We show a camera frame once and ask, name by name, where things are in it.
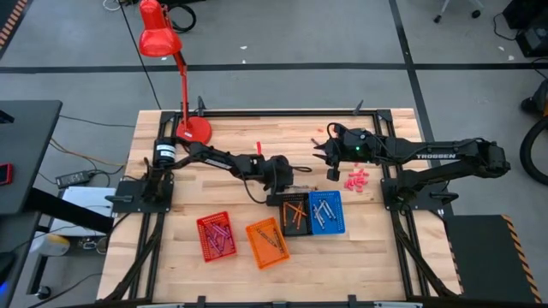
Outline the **white box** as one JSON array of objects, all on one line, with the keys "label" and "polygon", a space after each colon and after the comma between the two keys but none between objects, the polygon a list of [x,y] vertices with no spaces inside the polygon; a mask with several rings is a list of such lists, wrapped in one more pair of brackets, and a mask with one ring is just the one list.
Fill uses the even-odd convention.
[{"label": "white box", "polygon": [[[97,212],[103,216],[113,217],[113,204],[106,199],[114,195],[116,189],[113,187],[69,187],[63,193],[63,200],[82,208]],[[104,236],[104,233],[91,230],[90,228],[76,227],[74,224],[56,219],[54,229],[63,227],[57,234],[67,237],[88,237]]]}]

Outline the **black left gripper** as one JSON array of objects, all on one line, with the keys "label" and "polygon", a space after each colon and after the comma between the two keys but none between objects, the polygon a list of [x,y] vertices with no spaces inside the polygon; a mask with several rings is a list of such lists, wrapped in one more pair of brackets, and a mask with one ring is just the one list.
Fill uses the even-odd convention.
[{"label": "black left gripper", "polygon": [[269,191],[265,204],[279,206],[283,202],[282,193],[294,184],[293,168],[289,160],[283,155],[265,159],[261,156],[256,164],[257,177],[255,180],[264,185],[263,190]]}]

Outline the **black equipment case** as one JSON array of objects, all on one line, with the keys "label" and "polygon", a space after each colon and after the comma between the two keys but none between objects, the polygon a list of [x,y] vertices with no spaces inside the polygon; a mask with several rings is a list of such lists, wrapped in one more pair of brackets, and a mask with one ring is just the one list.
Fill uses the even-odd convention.
[{"label": "black equipment case", "polygon": [[503,17],[524,57],[548,57],[548,0],[511,0]]}]

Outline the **red desk lamp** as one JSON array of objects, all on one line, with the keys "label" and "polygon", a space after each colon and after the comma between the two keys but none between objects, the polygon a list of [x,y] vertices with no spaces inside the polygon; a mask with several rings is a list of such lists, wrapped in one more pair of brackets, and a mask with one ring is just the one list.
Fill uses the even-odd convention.
[{"label": "red desk lamp", "polygon": [[140,54],[149,57],[173,56],[182,79],[181,120],[176,127],[176,136],[207,144],[212,128],[205,118],[189,114],[188,65],[182,55],[182,41],[171,25],[167,7],[158,0],[141,0],[139,9],[144,22],[139,40]]}]

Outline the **office chair wheeled base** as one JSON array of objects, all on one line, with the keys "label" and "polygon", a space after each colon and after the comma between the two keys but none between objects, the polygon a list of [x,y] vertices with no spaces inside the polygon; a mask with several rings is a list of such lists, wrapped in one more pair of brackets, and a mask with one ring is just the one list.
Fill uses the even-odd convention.
[{"label": "office chair wheeled base", "polygon": [[[445,13],[446,9],[448,8],[451,1],[452,0],[444,0],[440,11],[433,18],[434,23],[438,24],[442,20],[442,17],[443,17],[443,15],[444,15],[444,13]],[[481,12],[484,8],[483,3],[480,0],[467,0],[467,1],[474,6],[474,10],[471,13],[471,17],[473,19],[479,18],[481,16]]]}]

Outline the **yellow gray vacuum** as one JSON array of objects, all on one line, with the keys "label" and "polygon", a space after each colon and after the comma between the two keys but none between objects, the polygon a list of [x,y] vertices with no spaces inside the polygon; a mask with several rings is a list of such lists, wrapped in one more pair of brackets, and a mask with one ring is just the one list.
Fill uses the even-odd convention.
[{"label": "yellow gray vacuum", "polygon": [[521,102],[521,110],[532,115],[548,116],[548,79],[539,84],[530,98]]}]

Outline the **black power adapter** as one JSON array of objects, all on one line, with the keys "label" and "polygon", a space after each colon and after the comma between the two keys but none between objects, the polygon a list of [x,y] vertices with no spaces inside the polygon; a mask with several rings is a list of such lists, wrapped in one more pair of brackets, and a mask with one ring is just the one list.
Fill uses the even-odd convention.
[{"label": "black power adapter", "polygon": [[90,172],[84,170],[67,175],[60,175],[55,179],[55,182],[59,189],[64,189],[71,186],[87,184],[90,180]]}]

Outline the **blue plastic basket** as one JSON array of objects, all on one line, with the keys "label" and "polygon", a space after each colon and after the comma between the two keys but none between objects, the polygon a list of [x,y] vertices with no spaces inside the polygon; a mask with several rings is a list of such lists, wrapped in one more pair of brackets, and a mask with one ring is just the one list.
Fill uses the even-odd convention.
[{"label": "blue plastic basket", "polygon": [[[330,207],[337,216],[336,220],[328,218],[323,210],[320,209],[320,201],[327,200]],[[311,217],[311,226],[313,235],[344,234],[346,232],[343,205],[339,191],[317,191],[308,194],[309,210]],[[313,205],[316,205],[325,222],[325,229],[321,229],[316,216],[314,215]]]}]

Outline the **orange plastic basket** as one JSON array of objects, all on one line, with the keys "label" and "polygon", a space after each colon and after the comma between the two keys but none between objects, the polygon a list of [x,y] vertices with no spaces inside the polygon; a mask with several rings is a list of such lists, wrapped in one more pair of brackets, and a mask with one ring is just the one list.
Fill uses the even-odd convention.
[{"label": "orange plastic basket", "polygon": [[[270,245],[265,239],[263,239],[256,229],[261,228],[264,231],[267,229],[275,229],[282,241],[284,254],[281,254],[278,247]],[[281,262],[290,259],[289,249],[285,243],[281,229],[274,217],[267,218],[265,220],[256,222],[246,227],[246,234],[253,252],[255,262],[260,270],[265,270],[273,265],[280,264]]]}]

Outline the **black hazard-striped platform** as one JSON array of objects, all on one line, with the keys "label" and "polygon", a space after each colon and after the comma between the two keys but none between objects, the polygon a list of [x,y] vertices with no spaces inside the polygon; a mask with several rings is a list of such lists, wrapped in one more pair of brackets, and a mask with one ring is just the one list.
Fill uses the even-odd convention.
[{"label": "black hazard-striped platform", "polygon": [[450,216],[445,228],[463,297],[524,304],[542,302],[509,216]]}]

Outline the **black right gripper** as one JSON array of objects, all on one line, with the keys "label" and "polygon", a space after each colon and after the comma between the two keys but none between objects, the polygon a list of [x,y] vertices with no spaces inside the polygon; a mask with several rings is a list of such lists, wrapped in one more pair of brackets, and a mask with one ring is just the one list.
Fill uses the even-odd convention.
[{"label": "black right gripper", "polygon": [[325,153],[313,155],[329,166],[326,174],[328,180],[339,180],[341,162],[378,164],[377,140],[369,131],[350,129],[342,124],[333,124],[333,127],[337,136],[329,136],[324,144],[313,147]]}]

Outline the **white yellow round device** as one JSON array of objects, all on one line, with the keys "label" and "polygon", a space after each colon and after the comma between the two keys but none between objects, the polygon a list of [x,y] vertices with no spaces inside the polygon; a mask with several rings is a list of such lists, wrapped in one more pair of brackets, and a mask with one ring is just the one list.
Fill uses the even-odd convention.
[{"label": "white yellow round device", "polygon": [[46,257],[60,257],[68,252],[68,239],[56,234],[40,234],[31,244],[30,252]]}]

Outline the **red plastic basket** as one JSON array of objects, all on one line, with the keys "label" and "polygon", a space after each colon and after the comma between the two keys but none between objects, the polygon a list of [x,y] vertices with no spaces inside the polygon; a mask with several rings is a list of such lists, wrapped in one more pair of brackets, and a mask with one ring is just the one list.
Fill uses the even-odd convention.
[{"label": "red plastic basket", "polygon": [[[230,223],[230,219],[229,219],[229,214],[228,214],[227,211],[222,211],[222,212],[218,212],[218,213],[215,213],[215,214],[212,214],[212,215],[209,215],[209,216],[199,218],[196,221],[196,223],[197,223],[198,233],[199,233],[199,237],[200,237],[200,246],[201,246],[203,259],[206,263],[210,263],[210,262],[218,260],[220,258],[226,258],[228,256],[236,255],[237,249],[236,249],[236,244],[235,244],[235,236],[234,236],[233,231],[232,231],[232,227],[231,227],[231,223]],[[211,231],[211,225],[213,223],[221,224],[221,225],[229,225],[230,226],[230,230],[231,230],[231,233],[232,233],[232,238],[233,238],[234,246],[235,246],[235,252],[234,253],[231,253],[229,255],[219,256],[217,254],[217,251],[211,247],[211,245],[209,244],[209,242],[207,240],[207,237],[206,237],[205,228],[208,228]]]}]

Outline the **hazard-striped floor mat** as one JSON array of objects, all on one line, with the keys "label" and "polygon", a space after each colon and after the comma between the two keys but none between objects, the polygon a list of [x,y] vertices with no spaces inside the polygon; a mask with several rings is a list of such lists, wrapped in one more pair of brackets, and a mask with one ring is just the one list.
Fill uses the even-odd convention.
[{"label": "hazard-striped floor mat", "polygon": [[0,0],[0,51],[7,48],[32,0]]}]

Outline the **black plastic basket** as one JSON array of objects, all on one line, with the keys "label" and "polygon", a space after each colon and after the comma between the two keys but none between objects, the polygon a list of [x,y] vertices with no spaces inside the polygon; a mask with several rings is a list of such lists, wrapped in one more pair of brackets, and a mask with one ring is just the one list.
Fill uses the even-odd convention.
[{"label": "black plastic basket", "polygon": [[301,227],[296,229],[295,211],[287,206],[287,226],[283,226],[282,222],[282,205],[279,208],[280,227],[282,233],[286,237],[307,236],[312,234],[311,217],[309,210],[308,194],[307,193],[291,193],[283,195],[283,202],[290,203],[294,207],[303,210],[307,216],[302,216]]}]

